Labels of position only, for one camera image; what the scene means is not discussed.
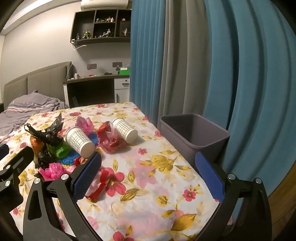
floral tablecloth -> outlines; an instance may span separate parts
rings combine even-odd
[[[99,104],[33,115],[29,120],[37,130],[51,125],[62,113],[65,137],[78,116],[90,117],[98,129],[105,121],[123,117],[138,130],[138,139],[117,154],[102,150],[102,165],[114,174],[97,203],[83,198],[77,202],[99,236],[105,240],[191,240],[200,232],[218,205],[201,177],[151,124],[133,103]],[[30,135],[21,127],[8,139],[10,155],[0,161],[0,169],[28,145]],[[22,232],[24,209],[37,172],[32,162],[20,175],[24,202],[11,215]],[[58,199],[56,211],[65,231],[74,236]]]

desk drawer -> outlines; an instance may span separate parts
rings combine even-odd
[[[129,88],[129,78],[126,79],[114,79],[114,89],[128,89]]]

air conditioner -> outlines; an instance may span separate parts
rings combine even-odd
[[[109,8],[109,9],[126,9],[128,0],[82,0],[81,10],[92,10],[98,8]]]

gray headboard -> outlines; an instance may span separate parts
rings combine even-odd
[[[8,105],[18,97],[32,93],[38,93],[58,98],[65,101],[63,81],[71,67],[71,62],[51,65],[22,75],[4,85],[3,104],[6,109]]]

green box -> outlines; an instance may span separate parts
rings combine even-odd
[[[128,69],[128,70],[120,70],[119,71],[119,75],[129,75],[131,73],[131,70]]]

